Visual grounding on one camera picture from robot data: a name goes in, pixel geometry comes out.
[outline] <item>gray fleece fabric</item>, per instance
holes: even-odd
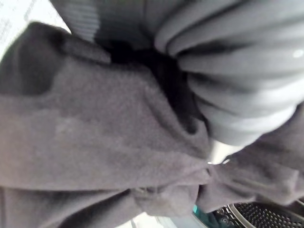
[[[302,106],[210,166],[204,122],[181,118],[163,71],[148,67],[29,25],[0,63],[1,228],[113,228],[143,211],[182,216],[194,204],[209,212],[304,196]]]

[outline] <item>teal object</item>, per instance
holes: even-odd
[[[228,226],[221,221],[217,221],[213,213],[204,213],[196,205],[193,208],[193,213],[202,223],[204,223],[209,228],[233,228],[232,226]]]

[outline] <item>black fabric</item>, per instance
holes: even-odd
[[[304,196],[301,106],[231,162],[207,165],[206,126],[184,118],[170,95],[184,87],[162,84],[175,63],[155,57],[113,63],[61,29],[29,25],[0,63],[1,228],[113,228],[143,211]]]

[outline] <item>gray knit fabric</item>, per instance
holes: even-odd
[[[29,25],[0,64],[1,228],[113,228],[143,211],[182,216],[195,203],[211,211],[304,195],[301,107],[212,167],[205,124],[192,118],[189,131],[155,74]]]

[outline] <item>clothing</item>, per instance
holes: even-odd
[[[304,196],[303,105],[211,166],[205,123],[174,104],[184,88],[162,84],[177,69],[156,59],[150,70],[142,56],[114,63],[102,48],[39,23],[9,48],[0,63],[1,228],[113,228],[143,211],[182,216],[194,204],[209,212]]]
[[[243,148],[304,101],[302,0],[52,3],[85,40],[154,48],[175,59],[220,143]]]

